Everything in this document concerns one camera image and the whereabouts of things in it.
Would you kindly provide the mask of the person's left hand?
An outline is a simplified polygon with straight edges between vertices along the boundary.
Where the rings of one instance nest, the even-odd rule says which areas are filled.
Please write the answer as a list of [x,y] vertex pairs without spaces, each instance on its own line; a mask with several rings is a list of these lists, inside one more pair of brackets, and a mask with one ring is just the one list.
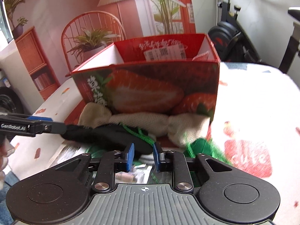
[[5,173],[4,169],[7,167],[8,164],[8,157],[14,153],[15,149],[10,144],[10,141],[7,139],[5,135],[1,135],[0,140],[0,172],[1,172],[1,189],[4,187],[4,181],[5,181]]

